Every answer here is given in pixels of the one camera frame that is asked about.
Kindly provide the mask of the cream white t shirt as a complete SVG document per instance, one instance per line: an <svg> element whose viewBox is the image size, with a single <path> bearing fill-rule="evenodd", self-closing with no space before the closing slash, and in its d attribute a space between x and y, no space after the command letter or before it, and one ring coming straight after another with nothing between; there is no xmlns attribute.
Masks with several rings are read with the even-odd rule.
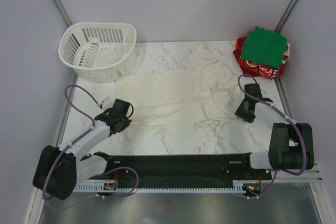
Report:
<svg viewBox="0 0 336 224"><path fill-rule="evenodd" d="M133 127L172 129L208 120L239 123L237 78L209 51L184 57L184 69L136 74L116 81L117 98L134 107Z"/></svg>

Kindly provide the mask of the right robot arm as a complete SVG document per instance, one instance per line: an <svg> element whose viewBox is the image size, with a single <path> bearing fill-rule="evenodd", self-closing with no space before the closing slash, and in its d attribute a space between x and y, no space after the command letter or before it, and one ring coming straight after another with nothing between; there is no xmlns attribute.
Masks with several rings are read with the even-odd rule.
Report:
<svg viewBox="0 0 336 224"><path fill-rule="evenodd" d="M312 127L286 117L269 98L262 97L257 83L244 85L245 97L235 115L247 123L261 120L270 130L269 149L251 153L240 166L241 174L254 178L259 169L311 170L314 166Z"/></svg>

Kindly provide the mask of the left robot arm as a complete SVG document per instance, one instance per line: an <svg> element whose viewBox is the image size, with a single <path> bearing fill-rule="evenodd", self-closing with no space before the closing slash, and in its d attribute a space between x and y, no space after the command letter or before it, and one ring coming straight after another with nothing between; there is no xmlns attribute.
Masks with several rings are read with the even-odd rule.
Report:
<svg viewBox="0 0 336 224"><path fill-rule="evenodd" d="M78 183L97 175L111 178L115 165L108 161L107 154L86 155L102 141L130 126L133 112L131 103L116 99L112 107L92 118L92 125L78 136L58 146L46 146L33 176L33 186L43 192L44 200L48 200L48 195L65 200Z"/></svg>

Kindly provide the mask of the folded red printed t shirt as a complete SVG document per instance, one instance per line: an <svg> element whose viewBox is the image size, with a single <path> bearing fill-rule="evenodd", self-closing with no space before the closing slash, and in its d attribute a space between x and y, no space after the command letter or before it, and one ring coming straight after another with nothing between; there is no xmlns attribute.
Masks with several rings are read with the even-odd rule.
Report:
<svg viewBox="0 0 336 224"><path fill-rule="evenodd" d="M275 77L280 76L284 72L285 64L289 57L289 49L290 44L287 43L286 50L282 57L282 63L279 68L273 68L270 66L261 65L258 63L250 62L247 60L243 60L241 58L241 54L244 47L244 41L247 37L240 37L235 42L235 50L233 51L233 55L242 71L243 74L249 74L253 77L265 77L270 80L273 80Z"/></svg>

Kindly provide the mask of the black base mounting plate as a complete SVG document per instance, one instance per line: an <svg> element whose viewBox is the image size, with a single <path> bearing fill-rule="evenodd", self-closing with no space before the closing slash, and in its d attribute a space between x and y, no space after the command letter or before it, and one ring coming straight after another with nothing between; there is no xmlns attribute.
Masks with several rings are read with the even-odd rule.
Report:
<svg viewBox="0 0 336 224"><path fill-rule="evenodd" d="M110 174L122 188L229 187L235 180L270 180L264 169L250 166L249 154L108 155Z"/></svg>

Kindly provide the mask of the folded green t shirt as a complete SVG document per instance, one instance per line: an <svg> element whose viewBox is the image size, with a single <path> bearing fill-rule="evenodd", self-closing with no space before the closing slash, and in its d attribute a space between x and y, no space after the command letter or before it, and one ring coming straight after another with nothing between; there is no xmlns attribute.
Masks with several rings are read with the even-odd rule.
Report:
<svg viewBox="0 0 336 224"><path fill-rule="evenodd" d="M260 65L279 68L286 46L286 37L256 26L243 42L241 58Z"/></svg>

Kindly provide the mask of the white plastic laundry basket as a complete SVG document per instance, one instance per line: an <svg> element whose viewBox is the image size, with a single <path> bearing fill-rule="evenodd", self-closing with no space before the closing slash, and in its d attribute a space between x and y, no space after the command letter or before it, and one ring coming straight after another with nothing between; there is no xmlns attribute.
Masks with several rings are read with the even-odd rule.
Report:
<svg viewBox="0 0 336 224"><path fill-rule="evenodd" d="M80 22L70 26L58 47L60 60L91 82L111 82L135 65L136 29L126 23Z"/></svg>

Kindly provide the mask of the left aluminium table rail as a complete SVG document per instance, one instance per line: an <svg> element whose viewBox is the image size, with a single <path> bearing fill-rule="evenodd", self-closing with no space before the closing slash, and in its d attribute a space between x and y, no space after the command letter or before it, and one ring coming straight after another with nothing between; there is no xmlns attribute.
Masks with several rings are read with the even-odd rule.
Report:
<svg viewBox="0 0 336 224"><path fill-rule="evenodd" d="M74 74L74 77L72 78L71 82L67 84L66 87L69 85L77 84L77 81L78 81L78 75ZM74 92L75 92L74 90L75 90L74 87L70 87L69 99L71 101L73 100L73 97L74 97ZM66 125L67 125L70 109L71 109L71 105L69 104L69 102L67 101L65 97L65 88L62 91L62 98L65 99L65 107L63 109L63 114L62 114L59 126L57 128L55 139L54 139L54 142L52 143L52 146L57 146L58 144L62 143L65 130L66 130Z"/></svg>

